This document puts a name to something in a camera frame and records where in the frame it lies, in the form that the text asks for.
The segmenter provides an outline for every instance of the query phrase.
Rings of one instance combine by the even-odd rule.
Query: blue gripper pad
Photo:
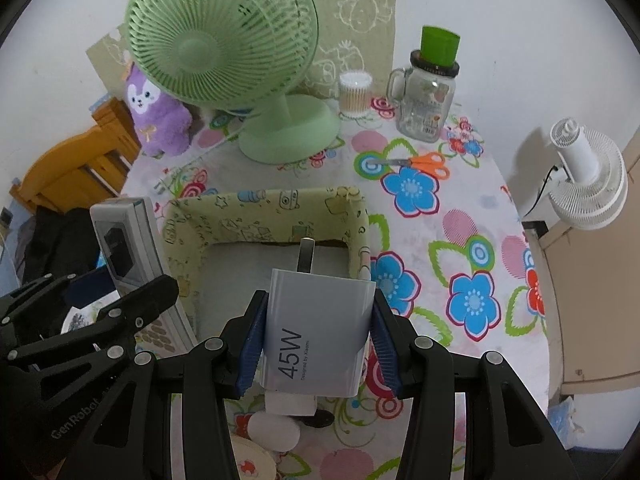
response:
[[[392,314],[388,304],[386,304],[386,301],[384,301],[383,304],[379,301],[379,295],[381,294],[382,292],[380,290],[376,290],[369,333],[371,334],[373,346],[376,349],[376,355],[378,356],[378,363],[382,370],[385,385],[391,389],[396,397],[398,397],[402,389],[402,382],[400,380],[398,369],[398,352],[396,352],[396,347],[394,346],[393,339],[386,326],[385,316],[383,316],[381,309],[386,308],[389,314]]]
[[[255,371],[258,367],[262,346],[264,345],[264,329],[267,323],[267,302],[269,295],[265,294],[258,310],[256,311],[254,321],[249,328],[244,346],[240,352],[238,360],[238,380],[236,381],[236,390],[242,397],[244,393],[254,383]]]

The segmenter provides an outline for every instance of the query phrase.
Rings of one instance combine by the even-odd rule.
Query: cabinet door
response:
[[[640,164],[629,173],[628,199],[613,223],[571,229],[545,254],[558,302],[564,382],[640,372]]]

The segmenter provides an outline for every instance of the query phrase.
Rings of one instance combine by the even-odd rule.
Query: cotton swab container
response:
[[[369,111],[373,78],[364,70],[352,70],[340,74],[340,113],[357,119]]]

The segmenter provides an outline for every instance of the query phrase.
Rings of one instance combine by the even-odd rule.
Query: green fan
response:
[[[283,164],[324,150],[340,129],[321,100],[290,95],[318,47],[313,0],[130,0],[127,31],[140,70],[181,101],[251,109],[242,152]]]

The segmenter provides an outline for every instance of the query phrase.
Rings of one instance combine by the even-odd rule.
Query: fan base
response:
[[[250,117],[242,125],[240,150],[250,159],[264,164],[296,162],[322,152],[338,136],[340,118],[325,102],[308,95],[280,99],[286,101],[284,113],[288,108],[290,120],[282,119],[274,103],[276,110]]]

